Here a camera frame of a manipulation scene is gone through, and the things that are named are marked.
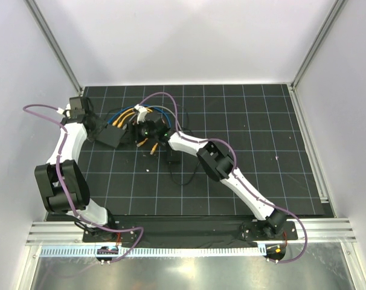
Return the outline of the black network switch box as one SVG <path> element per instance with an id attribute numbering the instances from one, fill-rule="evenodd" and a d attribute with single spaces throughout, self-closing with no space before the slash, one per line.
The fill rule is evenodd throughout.
<path id="1" fill-rule="evenodd" d="M 120 145 L 120 141 L 125 133 L 125 129 L 108 124 L 100 130 L 95 140 L 115 149 Z"/>

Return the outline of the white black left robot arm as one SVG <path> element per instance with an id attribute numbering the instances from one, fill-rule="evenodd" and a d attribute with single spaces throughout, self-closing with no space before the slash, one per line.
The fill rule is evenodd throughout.
<path id="1" fill-rule="evenodd" d="M 87 131 L 82 123 L 61 123 L 53 154 L 36 166 L 34 176 L 43 205 L 49 213 L 75 217 L 78 227 L 105 242 L 113 241 L 118 228 L 111 212 L 91 199 L 89 186 L 77 164 Z"/>

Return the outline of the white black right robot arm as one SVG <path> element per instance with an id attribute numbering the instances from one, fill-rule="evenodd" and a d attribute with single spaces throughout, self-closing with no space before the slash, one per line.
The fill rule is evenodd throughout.
<path id="1" fill-rule="evenodd" d="M 237 166 L 237 156 L 226 141 L 218 138 L 198 138 L 180 128 L 168 127 L 163 121 L 133 121 L 129 130 L 137 142 L 154 139 L 173 151 L 195 156 L 207 176 L 232 190 L 261 223 L 261 231 L 268 239 L 276 239 L 284 232 L 286 213 L 267 200 L 243 175 Z"/>

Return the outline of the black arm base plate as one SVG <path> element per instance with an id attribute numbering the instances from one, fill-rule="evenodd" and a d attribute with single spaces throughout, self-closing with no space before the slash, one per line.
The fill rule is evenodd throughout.
<path id="1" fill-rule="evenodd" d="M 83 241 L 116 242 L 125 246 L 136 241 L 140 226 L 144 228 L 139 246 L 145 248 L 209 248 L 247 245 L 250 242 L 282 242 L 298 239 L 295 223 L 286 221 L 275 233 L 269 232 L 264 221 L 250 216 L 162 216 L 125 218 L 117 228 L 128 229 L 128 233 L 110 233 L 98 228 L 87 228 L 75 223 L 83 230 Z"/>

